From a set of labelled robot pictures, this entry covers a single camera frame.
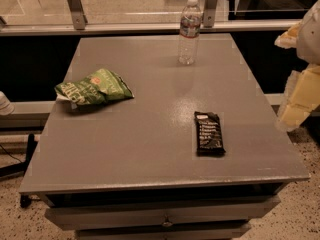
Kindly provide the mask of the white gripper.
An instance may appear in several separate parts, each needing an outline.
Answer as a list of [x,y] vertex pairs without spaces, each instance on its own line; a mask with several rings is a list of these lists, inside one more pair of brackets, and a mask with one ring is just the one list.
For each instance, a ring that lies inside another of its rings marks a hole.
[[287,79],[284,98],[277,112],[276,127],[283,132],[297,129],[320,106],[320,0],[304,15],[301,23],[279,35],[277,47],[296,48],[297,56],[309,65],[293,70]]

